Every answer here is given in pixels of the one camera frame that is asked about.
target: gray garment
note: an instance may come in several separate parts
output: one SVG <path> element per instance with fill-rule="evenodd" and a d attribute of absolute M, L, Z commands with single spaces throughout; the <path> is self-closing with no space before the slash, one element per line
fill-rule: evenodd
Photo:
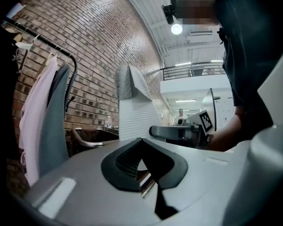
<path fill-rule="evenodd" d="M 68 160 L 68 152 L 64 133 L 64 108 L 67 79 L 70 67 L 63 68 L 62 73 L 57 73 L 55 86 L 48 104 L 40 139 L 39 147 L 39 175 L 57 168 Z"/>
<path fill-rule="evenodd" d="M 122 65 L 117 68 L 115 73 L 115 85 L 117 88 L 118 100 L 131 99 L 133 97 L 133 81 L 130 67 Z"/>
<path fill-rule="evenodd" d="M 60 80 L 63 78 L 63 75 L 68 70 L 68 68 L 69 68 L 69 65 L 67 63 L 64 63 L 58 69 L 58 71 L 56 72 L 55 77 L 54 77 L 52 84 L 51 84 L 50 91 L 49 91 L 48 104 L 49 104 L 49 101 L 50 101 L 53 93 L 55 92 L 55 89 L 57 88 L 58 84 L 60 83 Z M 65 110 L 66 110 L 66 105 L 67 105 L 67 102 L 68 102 L 68 97 L 69 97 L 69 93 L 67 95 L 65 95 Z"/>

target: gray fabric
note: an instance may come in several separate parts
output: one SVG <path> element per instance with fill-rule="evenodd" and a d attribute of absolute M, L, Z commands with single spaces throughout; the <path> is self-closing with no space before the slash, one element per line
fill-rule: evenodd
<path fill-rule="evenodd" d="M 59 83 L 48 104 L 40 139 L 39 174 L 40 177 L 68 160 L 64 133 L 64 99 L 70 67 L 57 78 Z"/>
<path fill-rule="evenodd" d="M 118 100 L 131 99 L 143 94 L 152 100 L 148 85 L 139 70 L 130 65 L 118 67 L 115 74 L 115 85 Z"/>
<path fill-rule="evenodd" d="M 117 87 L 117 98 L 119 100 L 133 97 L 134 85 L 129 66 L 122 65 L 118 67 L 115 74 L 115 85 Z"/>
<path fill-rule="evenodd" d="M 49 95 L 48 95 L 48 104 L 50 102 L 50 99 L 53 95 L 53 93 L 55 92 L 58 84 L 60 83 L 61 79 L 63 78 L 64 73 L 67 72 L 69 65 L 68 64 L 63 64 L 58 71 L 55 74 L 55 77 L 53 78 L 52 84 L 51 84 L 51 88 L 49 91 Z"/>

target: black shirt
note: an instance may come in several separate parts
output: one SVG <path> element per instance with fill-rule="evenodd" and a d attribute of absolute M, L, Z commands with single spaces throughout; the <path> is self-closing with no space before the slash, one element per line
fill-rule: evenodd
<path fill-rule="evenodd" d="M 242 105 L 243 139 L 271 126 L 272 119 L 257 93 L 283 53 L 283 17 L 278 0 L 216 0 L 216 16 L 226 57 L 234 106 Z"/>

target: white ceiling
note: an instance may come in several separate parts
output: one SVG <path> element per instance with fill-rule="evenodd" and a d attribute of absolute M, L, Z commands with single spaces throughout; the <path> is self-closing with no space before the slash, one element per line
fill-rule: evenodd
<path fill-rule="evenodd" d="M 192 115 L 192 114 L 196 114 L 198 109 L 201 109 L 202 100 L 207 93 L 208 93 L 208 89 L 200 89 L 200 90 L 162 93 L 162 97 L 169 105 L 174 115 L 178 114 L 179 109 L 190 110 L 190 111 L 184 111 L 183 113 L 186 115 Z M 227 99 L 233 96 L 230 88 L 213 89 L 213 95 L 214 97 L 221 97 L 221 99 Z M 197 101 L 180 102 L 180 103 L 176 102 L 176 100 L 189 100 L 189 99 L 196 99 Z"/>
<path fill-rule="evenodd" d="M 137 12 L 145 22 L 154 42 L 158 48 L 165 67 L 174 66 L 184 62 L 206 62 L 220 60 L 224 53 L 223 44 L 217 34 L 217 26 L 199 28 L 195 25 L 183 25 L 183 32 L 179 35 L 171 33 L 171 25 L 166 22 L 161 8 L 169 4 L 170 0 L 130 0 Z M 213 31 L 213 35 L 204 41 L 188 40 L 190 31 L 207 30 Z"/>

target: person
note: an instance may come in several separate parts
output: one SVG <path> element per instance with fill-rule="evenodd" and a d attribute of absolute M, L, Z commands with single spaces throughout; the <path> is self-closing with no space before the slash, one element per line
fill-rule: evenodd
<path fill-rule="evenodd" d="M 177 6 L 183 23 L 220 26 L 235 113 L 205 148 L 226 151 L 273 124 L 257 90 L 283 53 L 283 0 L 183 0 Z"/>
<path fill-rule="evenodd" d="M 177 115 L 176 119 L 175 119 L 175 125 L 176 126 L 182 125 L 183 120 L 188 118 L 188 116 L 183 113 L 183 109 L 179 109 L 178 112 L 179 112 L 179 115 Z"/>

